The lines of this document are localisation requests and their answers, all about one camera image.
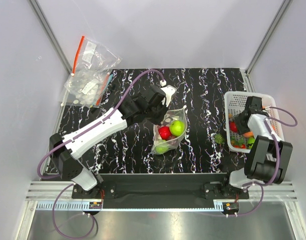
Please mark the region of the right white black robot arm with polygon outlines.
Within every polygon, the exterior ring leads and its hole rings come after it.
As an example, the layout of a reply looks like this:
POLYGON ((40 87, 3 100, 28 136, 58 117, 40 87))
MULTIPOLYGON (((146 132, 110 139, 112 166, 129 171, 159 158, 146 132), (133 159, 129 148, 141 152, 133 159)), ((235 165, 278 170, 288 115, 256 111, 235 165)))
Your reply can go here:
POLYGON ((230 150, 246 155, 242 169, 228 173, 218 191, 225 198, 242 195, 252 185, 283 182, 293 146, 284 140, 279 108, 269 95, 230 91, 224 95, 230 150))

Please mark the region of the dark purple plum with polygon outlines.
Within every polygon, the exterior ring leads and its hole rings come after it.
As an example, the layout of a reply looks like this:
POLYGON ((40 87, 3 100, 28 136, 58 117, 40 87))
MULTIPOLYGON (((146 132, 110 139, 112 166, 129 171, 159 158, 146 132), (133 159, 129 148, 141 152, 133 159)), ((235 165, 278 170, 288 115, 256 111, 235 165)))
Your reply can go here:
POLYGON ((176 136, 171 135, 167 140, 170 141, 170 140, 173 140, 173 139, 176 139, 176 136))

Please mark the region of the red yellow pomegranate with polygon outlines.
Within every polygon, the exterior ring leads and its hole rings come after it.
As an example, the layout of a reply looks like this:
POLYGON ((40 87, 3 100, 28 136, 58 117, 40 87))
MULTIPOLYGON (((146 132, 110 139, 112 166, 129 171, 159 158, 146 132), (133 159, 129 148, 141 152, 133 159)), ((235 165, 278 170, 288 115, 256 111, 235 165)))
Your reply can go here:
POLYGON ((238 132, 238 128, 235 122, 230 121, 229 122, 229 128, 233 133, 237 133, 238 132))

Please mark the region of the red apple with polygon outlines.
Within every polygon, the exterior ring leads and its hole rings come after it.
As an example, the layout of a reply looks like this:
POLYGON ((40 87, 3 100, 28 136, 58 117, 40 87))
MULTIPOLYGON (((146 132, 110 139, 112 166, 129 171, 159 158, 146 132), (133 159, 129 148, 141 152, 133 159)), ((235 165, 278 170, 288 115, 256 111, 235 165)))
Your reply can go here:
POLYGON ((168 126, 162 126, 158 129, 158 133, 163 140, 167 140, 171 135, 170 128, 168 126))

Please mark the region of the clear bag with white dots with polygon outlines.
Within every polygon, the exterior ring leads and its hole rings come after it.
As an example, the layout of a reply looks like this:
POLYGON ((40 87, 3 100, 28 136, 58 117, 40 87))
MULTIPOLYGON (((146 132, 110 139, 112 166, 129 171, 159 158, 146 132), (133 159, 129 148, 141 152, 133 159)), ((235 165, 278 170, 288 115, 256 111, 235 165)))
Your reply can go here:
POLYGON ((162 122, 153 126, 153 155, 165 154, 179 147, 188 128, 187 106, 181 109, 169 110, 162 122))

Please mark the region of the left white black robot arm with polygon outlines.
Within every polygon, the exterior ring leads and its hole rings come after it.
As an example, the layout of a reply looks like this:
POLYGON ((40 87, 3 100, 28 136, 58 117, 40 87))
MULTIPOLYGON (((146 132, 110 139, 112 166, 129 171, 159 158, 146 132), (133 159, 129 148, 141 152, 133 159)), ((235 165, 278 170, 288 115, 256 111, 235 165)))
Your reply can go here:
POLYGON ((166 115, 177 89, 150 86, 133 96, 125 95, 104 115, 83 128, 60 136, 50 137, 50 158, 62 180, 79 185, 90 198, 100 194, 100 181, 80 162, 80 157, 91 147, 134 124, 144 120, 154 125, 160 124, 166 115))

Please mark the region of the green bell pepper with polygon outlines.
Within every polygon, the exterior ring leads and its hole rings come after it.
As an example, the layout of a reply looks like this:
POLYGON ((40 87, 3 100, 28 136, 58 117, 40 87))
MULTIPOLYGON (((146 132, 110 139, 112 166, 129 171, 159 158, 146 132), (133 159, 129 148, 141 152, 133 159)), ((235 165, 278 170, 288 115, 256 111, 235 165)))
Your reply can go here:
POLYGON ((247 139, 247 148, 250 150, 252 149, 253 145, 255 143, 255 138, 252 136, 252 137, 249 137, 247 139))

